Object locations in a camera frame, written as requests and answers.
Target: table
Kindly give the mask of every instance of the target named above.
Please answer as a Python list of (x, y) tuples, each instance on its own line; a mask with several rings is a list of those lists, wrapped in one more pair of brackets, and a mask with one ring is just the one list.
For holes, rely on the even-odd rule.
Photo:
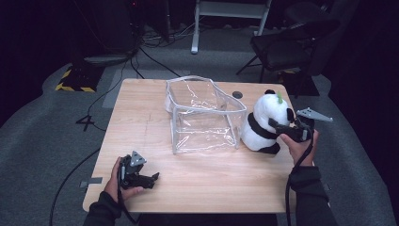
[(260, 36), (263, 33), (264, 24), (267, 19), (271, 1), (272, 0), (267, 0), (265, 4), (260, 5), (197, 0), (191, 53), (196, 54), (199, 51), (200, 15), (261, 19), (259, 30), (255, 32), (255, 35)]
[[(226, 93), (241, 91), (241, 102), (252, 111), (267, 89), (279, 91), (290, 107), (282, 85), (217, 82)], [(98, 200), (118, 156), (135, 150), (147, 159), (141, 175), (160, 172), (153, 189), (126, 202), (136, 213), (281, 213), (285, 212), (285, 184), (293, 160), (278, 138), (280, 152), (273, 156), (238, 149), (172, 153), (170, 117), (164, 109), (166, 81), (125, 79), (108, 125), (83, 207)], [(295, 193), (290, 195), (295, 209)]]

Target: transparent bag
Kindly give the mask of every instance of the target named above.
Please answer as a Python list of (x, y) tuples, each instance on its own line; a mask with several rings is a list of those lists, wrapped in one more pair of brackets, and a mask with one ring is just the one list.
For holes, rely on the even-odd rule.
[(211, 79), (185, 76), (167, 81), (173, 153), (238, 148), (247, 108)]

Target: white plush body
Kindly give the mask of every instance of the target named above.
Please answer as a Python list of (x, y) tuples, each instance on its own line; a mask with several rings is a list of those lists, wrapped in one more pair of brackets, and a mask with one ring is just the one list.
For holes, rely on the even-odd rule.
[[(287, 108), (288, 105), (284, 100), (282, 100), (281, 104), (279, 103), (277, 94), (265, 94), (258, 99), (253, 107), (253, 116), (263, 129), (275, 134), (276, 130), (268, 123), (269, 118), (283, 125), (290, 124), (287, 120)], [(276, 143), (275, 139), (267, 139), (257, 135), (251, 129), (247, 119), (244, 122), (241, 139), (252, 151), (259, 151)]]

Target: forearm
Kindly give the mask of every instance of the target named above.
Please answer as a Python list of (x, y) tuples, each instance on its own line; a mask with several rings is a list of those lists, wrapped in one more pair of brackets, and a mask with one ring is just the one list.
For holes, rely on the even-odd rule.
[(296, 192), (296, 225), (338, 225), (328, 205), (328, 196), (317, 167), (300, 167), (290, 176)]
[(115, 225), (115, 219), (120, 215), (119, 205), (108, 193), (102, 192), (99, 200), (89, 207), (84, 225)]

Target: stuffed panda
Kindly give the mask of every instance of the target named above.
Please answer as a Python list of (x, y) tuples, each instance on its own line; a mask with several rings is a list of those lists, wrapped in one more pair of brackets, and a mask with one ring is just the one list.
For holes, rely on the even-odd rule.
[(253, 107), (253, 112), (247, 115), (244, 122), (241, 139), (252, 151), (276, 154), (279, 144), (276, 142), (276, 130), (269, 125), (269, 119), (279, 124), (289, 125), (294, 119), (294, 112), (288, 108), (274, 90), (268, 89), (258, 99)]

